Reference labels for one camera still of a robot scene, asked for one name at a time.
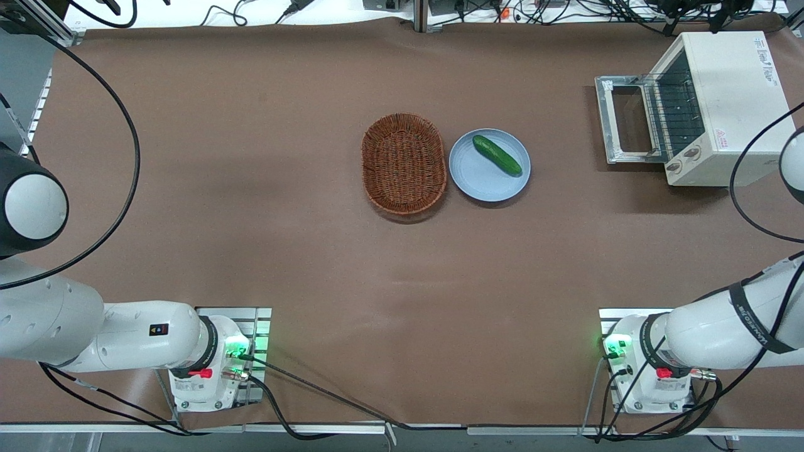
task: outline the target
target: light blue plate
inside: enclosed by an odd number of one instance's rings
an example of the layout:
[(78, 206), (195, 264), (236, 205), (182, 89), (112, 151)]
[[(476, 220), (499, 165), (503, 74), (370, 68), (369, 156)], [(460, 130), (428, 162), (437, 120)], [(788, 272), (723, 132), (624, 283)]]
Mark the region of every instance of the light blue plate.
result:
[[(508, 175), (474, 149), (472, 137), (482, 135), (506, 151), (522, 167), (519, 176)], [(514, 135), (497, 129), (472, 130), (460, 137), (449, 152), (449, 173), (455, 184), (467, 195), (481, 201), (508, 199), (523, 188), (531, 177), (531, 158), (525, 146)]]

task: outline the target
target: brown tablecloth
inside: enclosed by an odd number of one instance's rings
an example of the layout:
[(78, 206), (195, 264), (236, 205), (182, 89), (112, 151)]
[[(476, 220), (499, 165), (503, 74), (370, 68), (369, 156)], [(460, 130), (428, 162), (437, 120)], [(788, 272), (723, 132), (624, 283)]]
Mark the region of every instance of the brown tablecloth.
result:
[[(769, 41), (798, 103), (802, 41), (787, 30)], [(724, 190), (606, 164), (594, 77), (646, 72), (671, 42), (635, 24), (418, 35), (395, 19), (89, 32), (76, 53), (128, 106), (142, 179), (119, 231), (66, 275), (107, 302), (272, 306), (272, 362), (399, 421), (578, 425), (598, 308), (680, 306), (797, 250), (751, 229)], [(492, 207), (450, 183), (426, 221), (379, 216), (363, 193), (360, 140), (406, 111), (436, 124), (447, 149), (476, 128), (514, 134), (533, 164), (524, 193)], [(100, 85), (60, 55), (35, 144), (70, 195), (64, 234), (28, 257), (55, 265), (117, 214), (132, 142)], [(801, 235), (804, 208), (776, 175), (740, 197)], [(150, 370), (85, 377), (168, 414)], [(801, 368), (756, 371), (710, 424), (804, 428), (804, 390), (790, 383), (801, 378)], [(0, 421), (118, 419), (61, 394), (34, 364), (4, 363), (0, 379)], [(291, 421), (366, 419), (269, 383)], [(190, 427), (273, 419), (266, 404), (184, 417)]]

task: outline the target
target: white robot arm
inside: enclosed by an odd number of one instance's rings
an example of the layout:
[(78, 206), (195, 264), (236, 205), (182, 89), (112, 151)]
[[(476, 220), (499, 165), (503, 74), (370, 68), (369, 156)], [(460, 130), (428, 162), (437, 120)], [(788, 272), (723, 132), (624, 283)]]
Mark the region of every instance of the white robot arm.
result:
[[(4, 285), (43, 272), (15, 254), (52, 242), (64, 229), (68, 202), (53, 174), (5, 146), (0, 196)], [(66, 372), (170, 369), (181, 410), (231, 407), (239, 384), (231, 370), (242, 370), (236, 356), (249, 347), (231, 319), (199, 317), (184, 303), (106, 304), (92, 287), (59, 276), (0, 290), (0, 357)]]
[[(779, 165), (788, 190), (804, 203), (804, 128), (786, 143)], [(681, 413), (690, 401), (691, 376), (706, 376), (700, 371), (705, 368), (747, 368), (763, 349), (757, 367), (804, 364), (802, 265), (804, 252), (668, 313), (617, 322), (604, 346), (612, 372), (625, 374), (617, 378), (625, 411)], [(772, 335), (791, 282), (790, 301)]]

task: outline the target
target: green cucumber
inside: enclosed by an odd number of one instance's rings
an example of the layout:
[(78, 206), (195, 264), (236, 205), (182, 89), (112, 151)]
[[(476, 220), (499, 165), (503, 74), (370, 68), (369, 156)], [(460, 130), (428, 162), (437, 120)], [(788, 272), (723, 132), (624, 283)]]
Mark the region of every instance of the green cucumber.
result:
[(472, 144), (474, 144), (474, 149), (478, 150), (483, 157), (494, 162), (495, 165), (509, 175), (518, 176), (522, 174), (522, 167), (516, 160), (490, 139), (482, 135), (475, 135), (472, 137)]

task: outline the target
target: brown wicker basket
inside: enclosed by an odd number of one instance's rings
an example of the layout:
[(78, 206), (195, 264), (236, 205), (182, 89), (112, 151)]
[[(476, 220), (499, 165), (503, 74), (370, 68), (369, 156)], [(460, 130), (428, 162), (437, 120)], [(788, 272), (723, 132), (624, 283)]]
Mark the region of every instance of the brown wicker basket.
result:
[(423, 117), (382, 117), (368, 128), (360, 148), (363, 187), (380, 209), (412, 215), (432, 207), (444, 194), (444, 145), (436, 126)]

